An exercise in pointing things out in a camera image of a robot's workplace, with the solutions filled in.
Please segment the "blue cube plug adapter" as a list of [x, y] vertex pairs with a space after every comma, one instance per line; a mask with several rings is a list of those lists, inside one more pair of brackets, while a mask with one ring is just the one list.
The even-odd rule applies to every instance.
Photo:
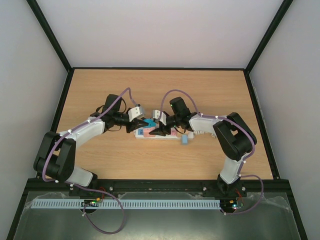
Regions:
[[153, 119], [151, 118], [146, 118], [143, 120], [145, 123], [147, 123], [146, 126], [144, 126], [143, 128], [155, 128], [156, 127], [156, 123], [154, 122]]

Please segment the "white power strip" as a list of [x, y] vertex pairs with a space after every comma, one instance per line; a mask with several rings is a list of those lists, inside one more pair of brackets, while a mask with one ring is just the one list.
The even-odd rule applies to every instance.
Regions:
[[143, 128], [141, 127], [137, 130], [133, 131], [133, 134], [136, 139], [144, 139], [144, 140], [180, 140], [181, 136], [183, 135], [182, 133], [178, 133], [174, 128], [171, 128], [171, 134], [167, 136], [158, 136], [156, 135], [155, 137], [144, 137], [143, 136]]

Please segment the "pink cube socket adapter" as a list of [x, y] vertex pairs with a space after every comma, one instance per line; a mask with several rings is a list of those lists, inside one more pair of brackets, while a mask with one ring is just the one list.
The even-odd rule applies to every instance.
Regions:
[[155, 137], [154, 134], [150, 134], [150, 132], [152, 132], [153, 130], [155, 130], [156, 127], [146, 127], [146, 128], [143, 128], [143, 137], [144, 138], [153, 138]]

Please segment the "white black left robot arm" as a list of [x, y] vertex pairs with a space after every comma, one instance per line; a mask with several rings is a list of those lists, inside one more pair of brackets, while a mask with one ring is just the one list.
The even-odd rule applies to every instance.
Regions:
[[133, 108], [126, 107], [121, 111], [121, 104], [124, 102], [122, 97], [109, 94], [104, 105], [99, 106], [83, 123], [59, 133], [47, 132], [42, 139], [33, 169], [46, 182], [88, 187], [96, 175], [76, 166], [77, 149], [114, 126], [125, 127], [127, 133], [147, 126], [143, 120], [143, 107], [136, 104]]

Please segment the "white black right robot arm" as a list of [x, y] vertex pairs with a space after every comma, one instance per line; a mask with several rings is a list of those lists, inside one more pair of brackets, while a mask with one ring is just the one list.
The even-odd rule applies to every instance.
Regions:
[[210, 116], [191, 112], [181, 97], [170, 102], [173, 115], [160, 110], [152, 111], [158, 128], [151, 135], [168, 136], [172, 128], [182, 128], [190, 132], [204, 132], [215, 136], [225, 154], [225, 161], [217, 177], [218, 191], [229, 196], [241, 179], [241, 170], [247, 158], [255, 152], [257, 138], [237, 112], [225, 116]]

